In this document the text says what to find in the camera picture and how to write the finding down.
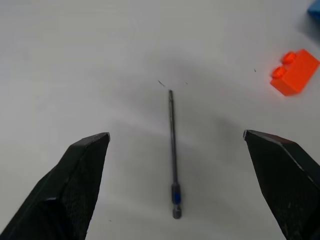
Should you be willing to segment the orange plastic building brick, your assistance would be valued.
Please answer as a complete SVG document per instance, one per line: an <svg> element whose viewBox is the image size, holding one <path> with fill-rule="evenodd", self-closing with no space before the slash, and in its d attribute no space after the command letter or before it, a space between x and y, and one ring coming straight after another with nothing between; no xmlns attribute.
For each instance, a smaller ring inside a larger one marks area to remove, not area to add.
<svg viewBox="0 0 320 240"><path fill-rule="evenodd" d="M272 71L270 84L286 97L298 95L319 67L320 60L307 50L289 51Z"/></svg>

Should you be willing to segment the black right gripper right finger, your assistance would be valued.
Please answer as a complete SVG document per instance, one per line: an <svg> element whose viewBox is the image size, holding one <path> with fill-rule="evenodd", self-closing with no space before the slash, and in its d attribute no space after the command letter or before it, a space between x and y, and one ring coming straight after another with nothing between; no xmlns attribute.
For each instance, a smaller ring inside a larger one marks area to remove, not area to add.
<svg viewBox="0 0 320 240"><path fill-rule="evenodd" d="M261 193L286 240L320 240L320 165L296 142L245 130Z"/></svg>

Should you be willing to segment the blue plastic block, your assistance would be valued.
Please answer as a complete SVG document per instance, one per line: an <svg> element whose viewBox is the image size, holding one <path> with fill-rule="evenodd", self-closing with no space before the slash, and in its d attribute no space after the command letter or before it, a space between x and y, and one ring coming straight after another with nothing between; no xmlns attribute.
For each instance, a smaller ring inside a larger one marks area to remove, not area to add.
<svg viewBox="0 0 320 240"><path fill-rule="evenodd" d="M320 20L320 0L315 0L307 9L307 13L312 18Z"/></svg>

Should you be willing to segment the long metal screwdriver bit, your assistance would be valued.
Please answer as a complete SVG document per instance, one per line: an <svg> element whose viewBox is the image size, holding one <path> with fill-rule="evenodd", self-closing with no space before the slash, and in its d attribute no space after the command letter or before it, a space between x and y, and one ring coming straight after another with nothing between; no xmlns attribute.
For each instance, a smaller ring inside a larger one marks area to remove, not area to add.
<svg viewBox="0 0 320 240"><path fill-rule="evenodd" d="M178 220L182 217L181 187L180 187L179 178L178 178L174 93L171 89L168 91L168 109L169 109L171 162L172 162L172 184L171 184L171 202L173 205L172 216L174 219Z"/></svg>

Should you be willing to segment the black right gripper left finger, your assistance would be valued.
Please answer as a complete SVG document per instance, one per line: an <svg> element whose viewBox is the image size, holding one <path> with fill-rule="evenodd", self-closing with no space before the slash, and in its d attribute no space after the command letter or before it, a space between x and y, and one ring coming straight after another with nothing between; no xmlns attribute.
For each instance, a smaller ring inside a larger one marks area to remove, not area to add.
<svg viewBox="0 0 320 240"><path fill-rule="evenodd" d="M110 134L102 132L70 145L29 193L0 240L85 240L109 142Z"/></svg>

